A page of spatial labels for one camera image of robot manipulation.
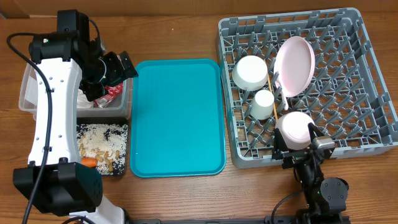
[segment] gray dish rack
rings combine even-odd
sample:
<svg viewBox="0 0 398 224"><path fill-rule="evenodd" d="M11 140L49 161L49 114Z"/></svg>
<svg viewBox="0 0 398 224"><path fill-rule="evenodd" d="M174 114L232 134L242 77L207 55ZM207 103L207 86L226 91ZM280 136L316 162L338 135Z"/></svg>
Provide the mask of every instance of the gray dish rack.
<svg viewBox="0 0 398 224"><path fill-rule="evenodd" d="M273 166L275 116L259 121L249 115L255 91L232 80L235 63L257 55L268 72L280 118L289 111L312 117L336 142L334 158L370 156L398 145L398 117L357 9L328 9L220 20L219 57L233 164L238 168ZM290 37L299 35L315 52L315 72L308 88L288 98L284 111L274 83L275 56Z"/></svg>

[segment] orange object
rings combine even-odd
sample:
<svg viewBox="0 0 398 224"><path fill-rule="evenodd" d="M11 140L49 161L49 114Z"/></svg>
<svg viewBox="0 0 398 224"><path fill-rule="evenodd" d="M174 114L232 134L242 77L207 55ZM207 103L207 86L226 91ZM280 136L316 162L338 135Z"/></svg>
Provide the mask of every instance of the orange object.
<svg viewBox="0 0 398 224"><path fill-rule="evenodd" d="M95 158L84 157L81 159L81 163L90 168L97 166L97 160Z"/></svg>

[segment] cable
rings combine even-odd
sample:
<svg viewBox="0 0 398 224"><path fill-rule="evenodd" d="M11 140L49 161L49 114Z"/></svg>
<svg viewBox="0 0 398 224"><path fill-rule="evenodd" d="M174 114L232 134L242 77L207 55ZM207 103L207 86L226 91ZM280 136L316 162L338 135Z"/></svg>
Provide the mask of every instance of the cable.
<svg viewBox="0 0 398 224"><path fill-rule="evenodd" d="M63 222L62 224L68 224L68 223L71 223L71 222L76 221L76 220L85 221L85 222L87 222L88 224L95 224L93 221L91 221L91 220L88 219L87 217L83 217L83 216L70 218L70 219L68 219L67 221Z"/></svg>
<svg viewBox="0 0 398 224"><path fill-rule="evenodd" d="M43 72L38 68L38 66L34 62L29 60L29 58L27 58L25 55L20 53L11 44L11 39L13 37L16 37L16 36L34 36L34 35L35 34L33 34L33 33L16 33L16 34L11 34L11 35L9 35L7 37L7 45L8 45L8 47L12 51L14 51L16 54L18 54L18 56L20 56L22 59L24 59L24 61L26 61L30 66L32 66L36 70L36 72L40 75L40 77L43 79L43 83L45 85L45 89L46 89L46 92L47 92L47 104L48 104L48 108L49 108L49 110L47 112L47 130L45 132L45 144L44 144L43 160L42 160L42 164L40 166L39 174L37 175L35 184L33 186L32 192L30 193L29 201L28 201L28 204L27 204L26 210L25 210L24 219L22 221L23 224L27 223L27 219L29 217L29 213L30 213L30 210L32 208L33 201L34 201L36 193L37 193L37 191L39 189L39 184L40 184L40 181L41 181L43 173L44 173L44 167L45 167L45 164L47 163L47 157L49 155L49 150L50 150L50 135L51 135L51 123L52 123L52 98L51 98L51 92L52 91L50 89L49 82L45 78Z"/></svg>
<svg viewBox="0 0 398 224"><path fill-rule="evenodd" d="M95 27L95 30L97 31L97 38L98 38L98 41L97 41L97 49L96 49L96 51L95 51L95 55L97 55L97 54L99 54L98 51L101 50L100 30L98 29L97 24L96 24L92 19L88 19L88 20L93 24L93 26Z"/></svg>
<svg viewBox="0 0 398 224"><path fill-rule="evenodd" d="M294 193L288 195L286 198L283 198L283 199L275 206L274 210L272 211L272 215L271 215L271 224L275 224L275 223L274 223L274 217L275 217L275 212L276 212L276 210L278 209L278 207L279 207L280 205L282 205L282 203L284 203L284 202L287 201L288 199L290 199L290 198L292 198L292 197L294 197L294 196L299 195L299 194L300 194L301 192L303 192L303 191L304 191L304 190L301 189L301 190L298 190L298 191L296 191L296 192L294 192Z"/></svg>

